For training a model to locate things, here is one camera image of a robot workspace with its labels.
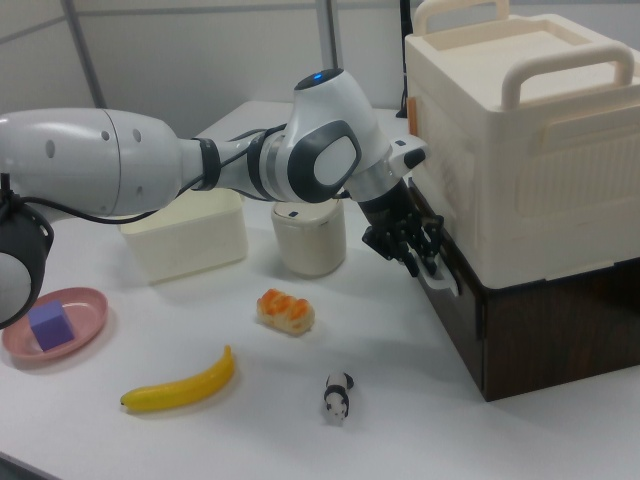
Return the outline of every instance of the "purple block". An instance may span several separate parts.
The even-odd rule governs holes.
[[[34,307],[27,315],[43,352],[73,340],[71,323],[59,300]]]

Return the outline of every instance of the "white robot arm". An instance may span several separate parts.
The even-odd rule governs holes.
[[[181,140],[160,120],[113,110],[4,115],[0,328],[37,299],[55,209],[101,218],[153,212],[187,188],[231,188],[259,200],[310,203],[344,188],[372,224],[365,242],[388,259],[404,261],[415,276],[414,257],[398,245],[408,244],[427,266],[439,246],[416,224],[402,177],[428,155],[416,137],[389,141],[364,93],[341,69],[298,83],[286,125],[227,142]],[[403,238],[407,222],[417,228],[410,236],[420,238]]]

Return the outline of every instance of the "white table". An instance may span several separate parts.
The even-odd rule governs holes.
[[[228,139],[289,111],[250,102],[203,135]],[[389,135],[405,132],[378,113]],[[640,369],[485,403],[418,282],[362,244],[357,205],[346,207],[345,263],[317,280],[282,265],[270,208],[245,203],[245,260],[156,287],[115,227],[54,225],[42,293],[97,288],[109,321],[59,361],[0,352],[2,455],[65,480],[638,478]],[[271,287],[311,301],[310,333],[256,323]],[[238,372],[219,395],[146,415],[121,408],[124,392],[196,373],[226,343]],[[341,427],[322,412],[336,370],[356,383]]]

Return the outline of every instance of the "banana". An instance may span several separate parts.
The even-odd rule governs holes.
[[[202,400],[222,389],[233,376],[235,362],[231,347],[207,370],[183,380],[140,387],[125,393],[120,403],[133,411],[153,411],[179,407]]]

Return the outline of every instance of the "dark wooden box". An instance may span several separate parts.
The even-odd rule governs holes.
[[[417,187],[421,213],[433,212]],[[485,400],[640,364],[640,259],[554,281],[484,287],[444,232],[458,283],[425,292]]]

